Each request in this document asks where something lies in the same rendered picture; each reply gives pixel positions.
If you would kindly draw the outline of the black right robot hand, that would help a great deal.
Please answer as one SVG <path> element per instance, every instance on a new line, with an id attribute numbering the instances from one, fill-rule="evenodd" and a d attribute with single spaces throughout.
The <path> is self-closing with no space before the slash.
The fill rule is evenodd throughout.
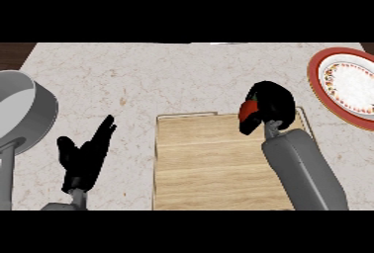
<path id="1" fill-rule="evenodd" d="M 287 129 L 296 120 L 296 101 L 292 92 L 275 82 L 262 81 L 250 88 L 246 101 L 253 97 L 258 98 L 259 111 L 240 122 L 240 132 L 249 135 L 260 123 L 269 121 L 281 121 L 278 129 Z"/>

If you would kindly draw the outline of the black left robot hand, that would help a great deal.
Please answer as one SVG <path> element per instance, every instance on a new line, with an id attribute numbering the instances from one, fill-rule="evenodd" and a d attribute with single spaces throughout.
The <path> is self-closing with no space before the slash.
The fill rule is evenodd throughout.
<path id="1" fill-rule="evenodd" d="M 67 136 L 58 138 L 59 162 L 65 170 L 62 191 L 68 194 L 74 189 L 88 192 L 93 186 L 105 161 L 113 133 L 117 129 L 114 117 L 107 116 L 92 139 L 77 147 Z"/>

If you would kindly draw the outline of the red bell pepper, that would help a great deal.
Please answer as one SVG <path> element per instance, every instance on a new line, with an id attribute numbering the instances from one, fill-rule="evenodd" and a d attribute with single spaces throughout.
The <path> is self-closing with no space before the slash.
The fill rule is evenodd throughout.
<path id="1" fill-rule="evenodd" d="M 240 113 L 238 113 L 238 119 L 240 122 L 244 122 L 249 116 L 259 111 L 258 108 L 258 98 L 253 97 L 250 100 L 247 100 L 240 107 Z"/>

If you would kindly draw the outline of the red-rimmed white plate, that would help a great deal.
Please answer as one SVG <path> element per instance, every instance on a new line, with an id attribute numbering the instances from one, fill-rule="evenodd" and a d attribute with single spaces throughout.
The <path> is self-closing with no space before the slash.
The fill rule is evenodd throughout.
<path id="1" fill-rule="evenodd" d="M 312 56 L 308 77 L 327 109 L 374 131 L 374 55 L 348 47 L 327 48 Z"/>

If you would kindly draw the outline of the pale wooden tray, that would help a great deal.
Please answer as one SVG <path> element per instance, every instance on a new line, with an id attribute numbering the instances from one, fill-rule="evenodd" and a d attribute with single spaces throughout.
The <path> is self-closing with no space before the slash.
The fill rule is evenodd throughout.
<path id="1" fill-rule="evenodd" d="M 154 208 L 289 210 L 280 178 L 262 152 L 265 129 L 244 135 L 238 116 L 157 118 Z"/>

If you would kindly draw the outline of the grey metal pot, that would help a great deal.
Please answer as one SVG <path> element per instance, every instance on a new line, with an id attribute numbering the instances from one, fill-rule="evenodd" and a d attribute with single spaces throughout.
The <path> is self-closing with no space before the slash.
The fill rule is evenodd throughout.
<path id="1" fill-rule="evenodd" d="M 54 93 L 20 70 L 0 71 L 0 211 L 12 209 L 15 157 L 43 139 L 55 124 Z"/>

